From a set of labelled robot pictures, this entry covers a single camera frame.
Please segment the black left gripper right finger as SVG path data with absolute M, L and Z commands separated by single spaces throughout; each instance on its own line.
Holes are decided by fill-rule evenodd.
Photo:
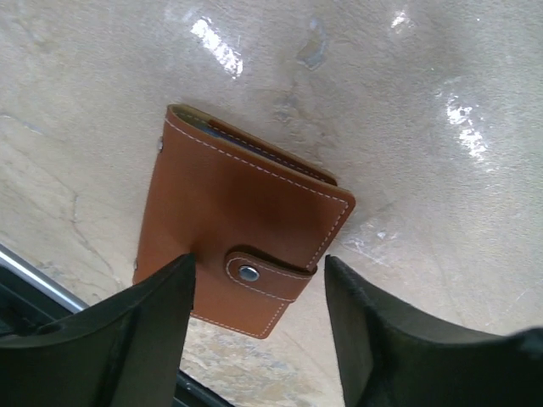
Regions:
M 458 326 L 325 258 L 325 289 L 347 406 L 540 406 L 542 330 Z

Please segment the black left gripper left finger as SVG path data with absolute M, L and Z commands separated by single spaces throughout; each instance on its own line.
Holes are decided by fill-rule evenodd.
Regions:
M 81 312 L 1 339 L 3 406 L 170 406 L 195 258 Z

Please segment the brown leather card holder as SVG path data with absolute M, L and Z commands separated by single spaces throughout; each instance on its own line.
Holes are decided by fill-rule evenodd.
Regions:
M 186 104 L 165 112 L 132 280 L 196 260 L 195 318 L 259 339 L 355 207 L 332 175 Z

